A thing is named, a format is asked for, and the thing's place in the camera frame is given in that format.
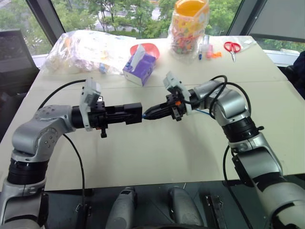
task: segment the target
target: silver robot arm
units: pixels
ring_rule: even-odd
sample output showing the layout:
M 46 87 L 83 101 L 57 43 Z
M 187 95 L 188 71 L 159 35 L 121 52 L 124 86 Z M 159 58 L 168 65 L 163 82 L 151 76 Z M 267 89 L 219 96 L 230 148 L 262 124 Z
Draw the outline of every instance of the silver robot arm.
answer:
M 12 137 L 9 174 L 0 195 L 0 228 L 34 229 L 46 222 L 45 174 L 60 136 L 77 128 L 97 128 L 102 130 L 101 137 L 106 137 L 108 124 L 141 121 L 141 103 L 105 107 L 100 87 L 91 79 L 82 88 L 80 106 L 49 105 L 39 109 Z
M 228 88 L 219 94 L 220 84 L 210 80 L 187 91 L 169 73 L 164 80 L 171 92 L 166 96 L 167 102 L 149 108 L 143 117 L 152 120 L 171 115 L 180 121 L 183 114 L 191 114 L 190 109 L 211 108 L 212 116 L 229 140 L 229 147 L 236 153 L 232 160 L 241 181 L 255 188 L 274 228 L 295 225 L 305 229 L 305 190 L 284 178 L 281 164 L 260 132 L 262 128 L 252 121 L 244 98 Z

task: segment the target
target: tissue box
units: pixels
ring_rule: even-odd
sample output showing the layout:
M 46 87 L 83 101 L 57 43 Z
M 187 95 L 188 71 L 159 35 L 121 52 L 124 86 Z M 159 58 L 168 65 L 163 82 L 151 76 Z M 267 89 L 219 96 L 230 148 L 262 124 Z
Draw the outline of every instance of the tissue box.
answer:
M 145 53 L 143 58 L 136 65 L 135 70 L 132 71 L 133 67 L 130 66 L 130 63 L 132 62 L 133 57 L 134 56 L 130 58 L 123 68 L 123 73 L 127 80 L 143 86 L 153 72 L 156 65 L 156 58 Z

